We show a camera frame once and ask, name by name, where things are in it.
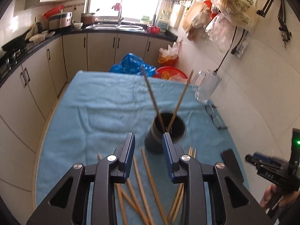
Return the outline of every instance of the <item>black countertop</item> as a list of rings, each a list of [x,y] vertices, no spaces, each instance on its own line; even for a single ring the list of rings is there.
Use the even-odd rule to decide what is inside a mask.
[[[41,47],[47,45],[51,41],[59,38],[62,35],[68,35],[68,34],[82,34],[82,33],[116,33],[116,34],[134,34],[139,36],[146,36],[151,38],[157,38],[162,40],[170,41],[171,43],[175,42],[177,40],[177,36],[173,33],[166,31],[165,33],[159,33],[159,34],[151,34],[148,32],[142,32],[142,31],[128,31],[128,30],[120,30],[116,28],[111,29],[74,29],[74,28],[68,28],[67,30],[59,31],[51,38],[44,40],[42,42],[33,43],[29,42],[27,43],[27,51],[22,54],[22,56],[18,57],[17,64],[13,69],[11,69],[3,78],[0,78],[0,87],[4,84],[4,82],[8,79],[8,77],[15,71],[15,69],[21,65],[22,62],[24,62],[27,58],[29,58],[32,54],[34,54],[37,50],[39,50]],[[4,63],[1,66],[1,61],[4,61],[5,55],[0,58],[0,71],[1,68],[6,67],[6,64]]]

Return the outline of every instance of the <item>eyeglasses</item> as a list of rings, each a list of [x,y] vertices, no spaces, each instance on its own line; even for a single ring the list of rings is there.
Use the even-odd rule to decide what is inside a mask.
[[[217,107],[214,105],[211,105],[211,104],[208,104],[205,106],[205,110],[206,110],[207,114],[211,117],[212,123],[218,130],[228,129],[228,127],[226,127],[224,125],[222,126],[222,121],[214,112],[214,108],[216,109]]]

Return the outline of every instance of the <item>chopstick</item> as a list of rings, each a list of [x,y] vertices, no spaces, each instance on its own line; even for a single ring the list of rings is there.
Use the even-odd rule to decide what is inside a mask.
[[[156,187],[155,187],[155,183],[154,183],[153,177],[151,175],[150,167],[149,167],[148,160],[146,158],[146,154],[145,154],[145,150],[144,149],[142,149],[142,155],[143,155],[143,159],[144,159],[146,171],[147,171],[147,174],[148,174],[150,185],[151,185],[151,188],[152,188],[152,191],[153,191],[153,194],[154,194],[154,197],[155,197],[155,200],[156,200],[159,212],[161,214],[161,217],[163,219],[164,224],[168,225],[167,217],[166,217],[166,214],[164,212],[163,206],[161,205],[161,201],[159,199],[159,196],[158,196],[158,193],[157,193],[157,190],[156,190]]]
[[[172,124],[173,124],[173,122],[174,122],[174,120],[175,120],[175,118],[176,118],[177,111],[178,111],[178,109],[179,109],[179,107],[180,107],[181,101],[182,101],[182,99],[183,99],[183,97],[184,97],[184,95],[185,95],[185,92],[186,92],[186,90],[187,90],[187,88],[188,88],[188,85],[189,85],[189,83],[190,83],[190,81],[191,81],[193,72],[194,72],[194,70],[191,71],[190,76],[188,77],[187,83],[185,84],[185,87],[184,87],[184,89],[183,89],[183,92],[181,93],[181,96],[180,96],[180,98],[179,98],[179,101],[178,101],[178,103],[177,103],[177,106],[176,106],[176,108],[175,108],[175,111],[174,111],[174,113],[173,113],[173,116],[172,116],[172,118],[171,118],[171,120],[170,120],[170,123],[169,123],[169,125],[168,125],[167,132],[170,132],[170,129],[171,129],[171,127],[172,127]]]
[[[149,81],[148,81],[148,79],[147,79],[147,76],[146,76],[146,73],[145,73],[145,71],[144,71],[144,68],[141,67],[141,70],[142,70],[142,73],[143,73],[143,75],[144,75],[144,78],[145,78],[145,81],[146,81],[146,84],[147,84],[147,87],[148,87],[148,91],[149,91],[149,93],[150,93],[150,97],[151,97],[151,100],[152,100],[152,102],[153,102],[153,106],[154,106],[154,108],[155,108],[155,111],[156,111],[156,114],[157,114],[157,116],[158,116],[160,125],[161,125],[161,127],[162,127],[162,130],[163,130],[162,132],[164,133],[165,130],[166,130],[166,129],[165,129],[165,125],[164,125],[164,122],[163,122],[163,118],[161,117],[161,114],[160,114],[160,112],[159,112],[158,106],[157,106],[157,104],[156,104],[156,100],[155,100],[153,91],[152,91],[152,89],[151,89],[151,85],[150,85],[150,83],[149,83]]]
[[[135,205],[136,205],[136,207],[137,207],[137,209],[138,209],[138,211],[139,211],[138,214],[141,216],[143,222],[144,222],[146,225],[149,225],[149,220],[148,220],[147,216],[144,214],[144,212],[143,212],[143,210],[142,210],[142,208],[141,208],[141,206],[140,206],[140,204],[139,204],[139,202],[138,202],[138,200],[137,200],[137,196],[135,195],[134,189],[133,189],[133,187],[132,187],[132,184],[131,184],[129,178],[127,179],[127,182],[126,182],[126,183],[127,183],[127,185],[128,185],[128,188],[129,188],[129,191],[130,191],[130,193],[131,193],[131,196],[132,196],[132,198],[133,198],[133,200],[134,200],[134,203],[135,203]]]
[[[188,150],[188,155],[191,154],[191,151],[192,151],[192,147],[190,146],[190,148],[189,148],[189,150]],[[171,208],[170,213],[169,213],[169,215],[168,215],[168,221],[170,221],[171,218],[172,218],[172,216],[173,216],[173,213],[174,213],[174,211],[175,211],[176,205],[177,205],[177,203],[178,203],[178,199],[179,199],[180,192],[181,192],[181,190],[182,190],[182,186],[183,186],[183,184],[180,184],[179,187],[178,187],[178,190],[177,190],[177,193],[176,193],[176,196],[175,196],[175,200],[174,200],[174,202],[173,202],[172,208]]]
[[[119,202],[120,202],[120,208],[121,208],[121,213],[122,213],[122,217],[123,217],[123,222],[124,222],[124,225],[128,225],[128,220],[127,220],[126,212],[124,209],[124,203],[123,203],[123,197],[122,197],[120,184],[117,184],[117,190],[118,190],[118,196],[119,196]]]
[[[192,153],[193,153],[193,148],[190,146],[188,155],[191,156]],[[181,186],[181,191],[180,191],[180,197],[179,197],[179,200],[178,200],[178,203],[177,203],[177,206],[176,206],[176,210],[175,210],[175,213],[174,213],[174,216],[173,216],[173,219],[172,219],[172,223],[175,222],[176,217],[177,217],[177,215],[178,215],[178,211],[179,211],[179,208],[180,208],[182,199],[183,199],[183,194],[184,194],[184,186],[182,185],[182,186]]]
[[[147,202],[147,199],[146,199],[146,194],[145,194],[145,191],[144,191],[144,187],[143,187],[143,184],[142,184],[142,180],[141,180],[141,177],[140,177],[140,173],[139,173],[139,170],[138,170],[138,167],[137,167],[137,162],[135,160],[135,157],[133,157],[133,165],[134,165],[134,170],[135,170],[135,174],[136,174],[137,183],[139,185],[139,190],[141,192],[141,196],[142,196],[142,199],[143,199],[143,202],[144,202],[146,213],[147,213],[149,221],[150,221],[150,225],[154,225],[153,217],[151,215],[150,208],[149,208],[149,205],[148,205],[148,202]]]
[[[102,160],[102,156],[100,153],[97,154],[97,157],[98,157],[98,161],[101,161]],[[120,188],[120,191],[121,191],[121,194],[122,196],[125,198],[125,200],[129,203],[129,205],[131,205],[131,207],[136,211],[137,214],[139,214],[139,210],[137,209],[135,203],[132,201],[132,199],[130,199],[130,197],[128,196],[128,194],[126,194],[126,192],[124,191],[124,189],[121,187],[121,185],[119,186],[118,188],[118,185],[115,184],[115,187],[118,189],[118,195],[120,196],[119,194],[119,188]]]

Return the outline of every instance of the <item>smartphone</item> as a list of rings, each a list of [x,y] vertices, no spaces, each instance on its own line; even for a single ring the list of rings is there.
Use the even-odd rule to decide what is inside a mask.
[[[238,164],[236,156],[234,155],[233,150],[228,149],[228,150],[222,151],[221,156],[224,161],[224,164],[243,183],[244,182],[243,174],[241,172],[240,166]]]

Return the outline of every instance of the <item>clear glass pitcher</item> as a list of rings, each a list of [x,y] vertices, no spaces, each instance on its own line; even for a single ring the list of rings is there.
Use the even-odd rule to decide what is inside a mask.
[[[200,76],[203,76],[204,78],[199,85],[196,85],[196,81]],[[204,74],[204,72],[200,70],[192,81],[193,90],[195,91],[195,98],[199,102],[204,104],[207,103],[220,82],[221,77],[217,75],[215,71],[207,70],[207,72]]]

